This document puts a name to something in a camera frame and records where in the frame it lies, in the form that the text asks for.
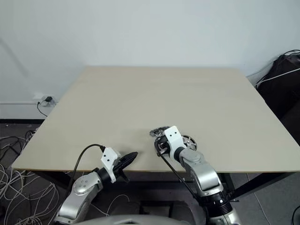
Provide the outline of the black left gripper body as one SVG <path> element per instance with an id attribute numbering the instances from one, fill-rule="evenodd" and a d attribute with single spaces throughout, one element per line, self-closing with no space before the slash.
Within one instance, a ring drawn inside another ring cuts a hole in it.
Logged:
<path id="1" fill-rule="evenodd" d="M 127 156 L 123 156 L 113 168 L 115 177 L 121 177 L 126 183 L 129 182 L 129 179 L 124 174 L 123 169 L 125 169 L 129 164 L 129 158 Z"/>

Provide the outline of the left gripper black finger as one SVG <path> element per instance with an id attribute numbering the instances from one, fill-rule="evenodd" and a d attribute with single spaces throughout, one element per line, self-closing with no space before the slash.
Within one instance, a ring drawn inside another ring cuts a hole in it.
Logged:
<path id="1" fill-rule="evenodd" d="M 137 157 L 137 154 L 126 154 L 121 158 L 121 168 L 124 169 L 129 166 Z"/>
<path id="2" fill-rule="evenodd" d="M 131 152 L 122 157 L 123 163 L 132 163 L 134 159 L 137 157 L 138 152 Z"/>

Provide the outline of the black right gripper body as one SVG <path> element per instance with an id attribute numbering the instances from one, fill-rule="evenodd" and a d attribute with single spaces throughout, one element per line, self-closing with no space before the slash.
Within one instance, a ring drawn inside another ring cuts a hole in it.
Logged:
<path id="1" fill-rule="evenodd" d="M 168 143 L 168 140 L 165 136 L 160 137 L 158 140 L 158 156 L 170 153 L 170 145 Z"/>

